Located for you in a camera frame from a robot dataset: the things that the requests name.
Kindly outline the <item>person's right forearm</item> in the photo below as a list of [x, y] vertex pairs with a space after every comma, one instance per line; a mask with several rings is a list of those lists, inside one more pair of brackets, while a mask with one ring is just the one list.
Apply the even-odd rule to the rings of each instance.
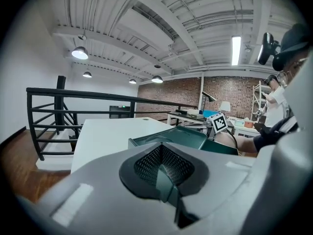
[[229, 133], [219, 132], [215, 136], [214, 141], [229, 147], [236, 148], [240, 152], [257, 153], [253, 138], [232, 136]]

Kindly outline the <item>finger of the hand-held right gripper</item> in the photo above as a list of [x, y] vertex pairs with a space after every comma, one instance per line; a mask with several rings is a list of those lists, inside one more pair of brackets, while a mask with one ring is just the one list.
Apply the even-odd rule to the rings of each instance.
[[250, 204], [234, 194], [251, 172], [253, 159], [164, 143], [161, 162], [171, 184], [172, 230], [160, 235], [239, 235]]

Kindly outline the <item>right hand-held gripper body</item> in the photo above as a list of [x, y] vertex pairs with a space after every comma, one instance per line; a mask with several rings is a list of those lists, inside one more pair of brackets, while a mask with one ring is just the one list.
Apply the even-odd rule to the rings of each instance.
[[208, 139], [213, 141], [215, 136], [224, 130], [227, 130], [228, 125], [226, 118], [222, 112], [216, 112], [206, 118], [204, 125], [207, 128]]

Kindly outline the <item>black desk lamp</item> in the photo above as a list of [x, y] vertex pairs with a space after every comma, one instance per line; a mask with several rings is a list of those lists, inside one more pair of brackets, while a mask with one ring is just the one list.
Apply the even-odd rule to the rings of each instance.
[[203, 110], [205, 110], [205, 105], [206, 105], [206, 102], [214, 102], [216, 101], [216, 98], [214, 98], [213, 96], [209, 95], [208, 93], [202, 91], [202, 96], [204, 96], [204, 102], [202, 104], [202, 112]]

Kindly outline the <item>black square post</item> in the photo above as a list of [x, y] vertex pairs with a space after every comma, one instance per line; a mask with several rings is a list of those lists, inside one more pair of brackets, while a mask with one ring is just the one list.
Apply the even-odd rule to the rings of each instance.
[[[63, 90], [65, 88], [65, 83], [66, 83], [66, 77], [65, 76], [58, 76], [57, 79], [57, 87], [56, 89]], [[57, 96], [54, 99], [55, 103], [55, 110], [62, 110], [64, 108], [64, 98]], [[64, 125], [64, 117], [62, 113], [56, 113], [55, 114], [55, 124], [56, 125]]]

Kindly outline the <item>blue plastic bin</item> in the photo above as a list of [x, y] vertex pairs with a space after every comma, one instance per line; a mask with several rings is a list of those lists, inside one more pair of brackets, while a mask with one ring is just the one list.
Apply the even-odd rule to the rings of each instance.
[[214, 118], [214, 117], [220, 115], [221, 112], [219, 112], [219, 111], [211, 111], [211, 110], [203, 110], [202, 114], [203, 114], [204, 118]]

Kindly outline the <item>person's dark cap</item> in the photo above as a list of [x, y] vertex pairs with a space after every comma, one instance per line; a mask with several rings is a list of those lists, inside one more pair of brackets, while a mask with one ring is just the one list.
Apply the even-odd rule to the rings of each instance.
[[285, 65], [297, 53], [308, 49], [313, 44], [313, 36], [309, 28], [296, 23], [287, 31], [281, 41], [280, 52], [273, 58], [272, 66], [276, 71], [282, 71]]

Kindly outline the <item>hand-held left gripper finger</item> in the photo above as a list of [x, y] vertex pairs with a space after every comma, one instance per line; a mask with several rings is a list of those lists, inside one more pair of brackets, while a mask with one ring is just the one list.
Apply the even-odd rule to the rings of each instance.
[[38, 203], [18, 202], [43, 235], [170, 235], [174, 208], [159, 197], [164, 149], [151, 143], [94, 159], [64, 178]]

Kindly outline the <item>black cabinet with green light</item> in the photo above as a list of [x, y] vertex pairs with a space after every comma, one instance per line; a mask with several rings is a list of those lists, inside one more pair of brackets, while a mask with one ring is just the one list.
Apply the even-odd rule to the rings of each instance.
[[118, 118], [133, 118], [134, 117], [135, 105], [131, 104], [130, 106], [120, 105], [120, 106], [110, 106], [110, 119]]

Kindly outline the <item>black metal railing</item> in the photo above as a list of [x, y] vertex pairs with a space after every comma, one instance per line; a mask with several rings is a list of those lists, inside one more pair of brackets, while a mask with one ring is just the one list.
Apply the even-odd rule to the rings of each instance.
[[[74, 143], [78, 141], [80, 130], [82, 125], [78, 123], [78, 115], [109, 115], [110, 111], [91, 111], [91, 110], [69, 110], [64, 103], [62, 110], [55, 110], [55, 97], [60, 96], [65, 98], [79, 98], [79, 99], [95, 99], [102, 101], [120, 101], [134, 104], [136, 107], [137, 103], [141, 104], [154, 104], [154, 105], [165, 105], [196, 109], [197, 106], [144, 99], [140, 97], [117, 95], [117, 94], [106, 94], [96, 92], [84, 92], [84, 91], [73, 91], [73, 90], [60, 90], [60, 89], [47, 89], [47, 88], [27, 88], [26, 89], [26, 105], [27, 105], [27, 117], [28, 125], [31, 134], [31, 138], [40, 161], [44, 161], [46, 156], [68, 156], [73, 155], [73, 151], [60, 151], [50, 152], [45, 151], [45, 148], [50, 143]], [[64, 117], [64, 125], [55, 124], [55, 114], [62, 113]], [[168, 111], [137, 111], [136, 114], [161, 114], [168, 113]]]

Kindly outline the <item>white side table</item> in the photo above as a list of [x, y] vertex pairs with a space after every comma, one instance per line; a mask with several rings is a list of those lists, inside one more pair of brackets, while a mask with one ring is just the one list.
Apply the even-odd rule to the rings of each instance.
[[202, 124], [202, 125], [204, 125], [204, 122], [205, 122], [205, 119], [193, 119], [189, 117], [188, 115], [182, 115], [182, 114], [176, 114], [174, 112], [169, 112], [167, 114], [166, 123], [168, 125], [171, 125], [172, 119], [176, 120], [175, 126], [178, 126], [180, 121], [183, 126], [185, 126], [186, 122], [194, 123], [194, 124]]

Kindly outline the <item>white metal shelf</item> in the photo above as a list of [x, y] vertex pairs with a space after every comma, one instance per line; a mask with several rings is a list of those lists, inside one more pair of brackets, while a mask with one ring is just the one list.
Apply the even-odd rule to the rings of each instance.
[[252, 121], [256, 121], [259, 119], [257, 117], [257, 111], [259, 108], [263, 108], [266, 104], [266, 99], [262, 93], [269, 93], [270, 87], [266, 86], [260, 80], [257, 85], [252, 87], [252, 107], [251, 107], [251, 115], [250, 119]]

